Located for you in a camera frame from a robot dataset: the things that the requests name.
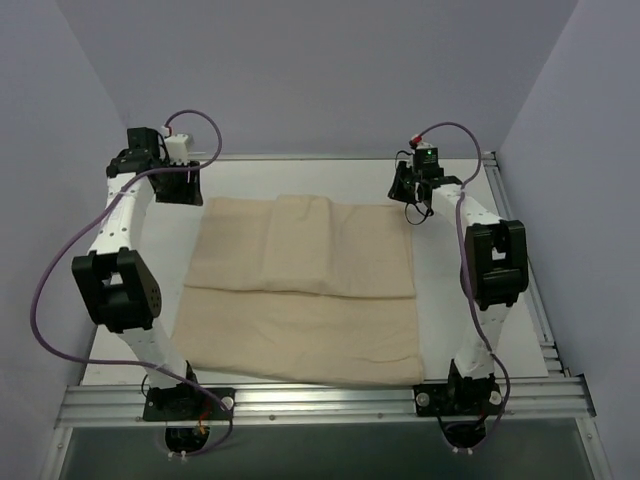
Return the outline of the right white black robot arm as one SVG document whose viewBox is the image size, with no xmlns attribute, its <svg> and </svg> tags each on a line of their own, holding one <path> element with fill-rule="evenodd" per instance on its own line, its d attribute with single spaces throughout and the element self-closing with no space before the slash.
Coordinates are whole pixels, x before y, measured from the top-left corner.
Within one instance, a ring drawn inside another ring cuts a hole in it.
<svg viewBox="0 0 640 480">
<path fill-rule="evenodd" d="M 414 143 L 408 160 L 398 161 L 387 197 L 413 206 L 424 218 L 440 215 L 456 228 L 461 289 L 471 326 L 452 360 L 444 400 L 455 412 L 469 411 L 480 400 L 476 381 L 494 376 L 496 347 L 510 309 L 529 285 L 526 230 L 506 220 L 466 193 L 463 181 L 447 175 L 438 148 Z"/>
</svg>

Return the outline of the beige cloth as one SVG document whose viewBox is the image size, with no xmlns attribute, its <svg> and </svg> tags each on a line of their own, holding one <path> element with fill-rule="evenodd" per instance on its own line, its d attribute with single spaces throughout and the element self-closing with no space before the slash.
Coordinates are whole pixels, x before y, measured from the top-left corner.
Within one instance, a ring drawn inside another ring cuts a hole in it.
<svg viewBox="0 0 640 480">
<path fill-rule="evenodd" d="M 328 385 L 419 382 L 402 210 L 310 195 L 210 199 L 172 341 L 203 370 Z"/>
</svg>

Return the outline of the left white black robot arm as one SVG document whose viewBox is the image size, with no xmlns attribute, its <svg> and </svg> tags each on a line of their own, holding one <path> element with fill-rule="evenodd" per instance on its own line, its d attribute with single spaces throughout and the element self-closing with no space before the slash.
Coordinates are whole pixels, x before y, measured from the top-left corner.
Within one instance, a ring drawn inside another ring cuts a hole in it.
<svg viewBox="0 0 640 480">
<path fill-rule="evenodd" d="M 199 177 L 185 172 L 193 139 L 140 127 L 127 132 L 127 147 L 106 169 L 110 211 L 84 256 L 72 261 L 72 274 L 91 320 L 117 336 L 143 363 L 152 393 L 169 391 L 166 408 L 179 419 L 194 417 L 200 391 L 186 384 L 194 377 L 172 347 L 158 318 L 162 294 L 138 251 L 152 202 L 200 206 Z"/>
</svg>

